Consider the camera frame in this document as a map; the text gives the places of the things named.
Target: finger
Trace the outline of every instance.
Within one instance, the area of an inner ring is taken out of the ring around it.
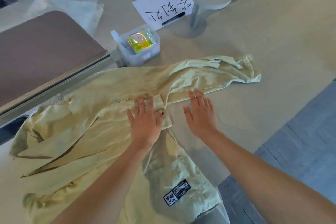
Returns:
[[[155,114],[155,119],[156,119],[156,125],[161,128],[163,122],[163,115],[161,111]]]
[[[204,96],[204,93],[202,91],[200,91],[201,95],[202,95],[202,98],[203,98],[203,101],[204,101],[204,104],[206,107],[209,107],[209,103],[208,103],[208,99]]]
[[[190,98],[192,107],[197,108],[199,105],[198,105],[198,101],[197,101],[195,94],[191,90],[188,91],[188,93],[189,93],[189,98]]]
[[[139,110],[140,110],[139,112],[140,115],[146,113],[146,104],[145,104],[145,99],[143,96],[139,98]]]
[[[139,113],[140,113],[139,99],[136,98],[136,99],[134,99],[134,115],[135,115],[135,118],[137,118],[139,116]]]
[[[209,103],[209,107],[210,107],[210,109],[211,109],[212,111],[214,111],[214,109],[213,109],[213,104],[212,104],[212,101],[211,101],[210,98],[208,98],[208,103]]]
[[[191,110],[188,106],[183,107],[184,115],[187,120],[187,124],[190,125],[191,122],[194,120],[193,115],[191,114]]]
[[[133,117],[133,114],[132,114],[131,110],[127,109],[126,113],[127,113],[127,116],[128,116],[129,123],[132,125],[132,123],[134,121],[134,117]]]
[[[199,106],[205,106],[203,97],[202,97],[201,92],[198,88],[195,88],[195,95],[196,95]]]
[[[149,113],[154,113],[154,103],[153,103],[153,97],[152,97],[152,96],[150,96],[150,97],[148,98],[147,111],[148,111]]]

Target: table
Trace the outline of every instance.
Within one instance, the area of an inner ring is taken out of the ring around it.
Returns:
[[[104,47],[110,31],[124,33],[143,24],[134,0],[99,0],[105,4],[95,39]],[[0,30],[17,25],[25,4],[0,10]],[[160,56],[146,65],[167,65],[210,55],[254,57],[262,80],[234,84],[209,94],[219,127],[229,138],[254,152],[286,121],[327,86],[336,75],[336,0],[238,0],[207,17],[192,31],[182,18],[158,31]],[[185,129],[183,103],[169,106],[179,142],[190,153],[208,154]],[[8,157],[10,142],[0,147],[0,216],[8,223],[28,223],[21,206],[24,189]],[[228,171],[215,177],[224,178]]]

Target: clothing label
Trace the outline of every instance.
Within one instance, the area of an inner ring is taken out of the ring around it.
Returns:
[[[184,179],[180,182],[175,188],[173,188],[167,195],[163,197],[168,206],[174,205],[188,190],[191,189],[191,186]]]

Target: clear plastic box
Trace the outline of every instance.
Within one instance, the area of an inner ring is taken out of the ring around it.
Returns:
[[[135,53],[132,46],[128,43],[128,38],[130,35],[137,33],[139,31],[149,29],[157,42],[153,47],[140,52],[138,54]],[[123,56],[123,59],[126,64],[130,64],[131,66],[139,66],[143,63],[145,63],[147,60],[157,56],[160,53],[160,36],[158,33],[153,30],[149,25],[145,24],[140,27],[137,27],[121,36],[116,31],[111,31],[111,34],[115,41],[118,43],[118,47],[120,49],[120,52]]]

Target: marker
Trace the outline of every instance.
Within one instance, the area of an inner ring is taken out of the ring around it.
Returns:
[[[169,23],[169,22],[171,22],[171,21],[173,21],[173,20],[175,20],[177,18],[181,18],[185,14],[186,14],[186,12],[182,12],[182,13],[176,15],[175,17],[173,17],[173,18],[169,19],[168,21],[165,21],[164,23],[162,23],[162,26],[166,25],[167,23]]]

